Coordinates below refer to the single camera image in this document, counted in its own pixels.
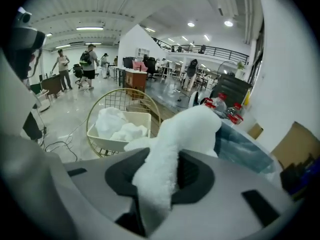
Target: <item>woman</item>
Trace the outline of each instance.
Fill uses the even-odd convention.
[[[101,57],[101,74],[102,74],[102,77],[104,79],[107,78],[107,65],[109,65],[109,62],[107,60],[107,57],[108,57],[108,54],[105,53],[102,57]]]
[[[184,81],[183,89],[190,92],[192,86],[194,85],[196,73],[198,71],[198,61],[196,59],[192,60],[186,70],[186,78]]]

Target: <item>white t-shirt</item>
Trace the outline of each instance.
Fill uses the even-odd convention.
[[[65,65],[65,63],[67,63],[68,57],[63,55],[63,56],[58,56],[58,58],[56,58],[56,62],[58,62],[58,67],[59,67],[59,71],[65,71],[68,70],[68,64]]]

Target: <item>white wall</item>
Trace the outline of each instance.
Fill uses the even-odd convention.
[[[263,64],[250,111],[263,128],[257,139],[272,151],[294,121],[320,139],[319,48],[287,0],[261,0],[265,19]]]
[[[149,56],[155,59],[162,60],[167,56],[167,52],[162,50],[142,27],[136,25],[120,39],[118,65],[122,66],[125,57],[135,57],[137,48],[149,50]]]
[[[80,60],[81,54],[86,50],[86,46],[84,47],[76,47],[76,48],[69,48],[69,49],[63,49],[63,54],[66,55],[69,60],[69,69],[73,67],[74,64],[78,64]],[[110,47],[110,46],[97,46],[94,48],[94,51],[96,55],[98,56],[98,60],[101,59],[101,57],[107,53],[108,54],[108,61],[113,64],[115,57],[118,55],[118,48],[117,47]],[[46,75],[46,73],[49,76],[50,71],[52,70],[52,67],[56,63],[58,52],[49,52],[47,50],[44,50],[42,53],[43,56],[43,74]],[[58,73],[58,65],[54,69],[54,73]]]

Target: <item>black bag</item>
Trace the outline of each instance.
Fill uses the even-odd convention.
[[[90,60],[90,53],[91,51],[85,51],[84,53],[82,53],[81,57],[80,57],[80,65],[82,66],[89,66],[92,64],[91,60]]]

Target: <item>wooden cabinet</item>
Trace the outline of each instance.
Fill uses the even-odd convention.
[[[125,87],[136,89],[142,92],[145,92],[146,89],[146,81],[147,81],[147,73],[145,72],[133,72],[126,71],[125,72]],[[132,98],[138,98],[138,94],[135,91],[128,92]]]

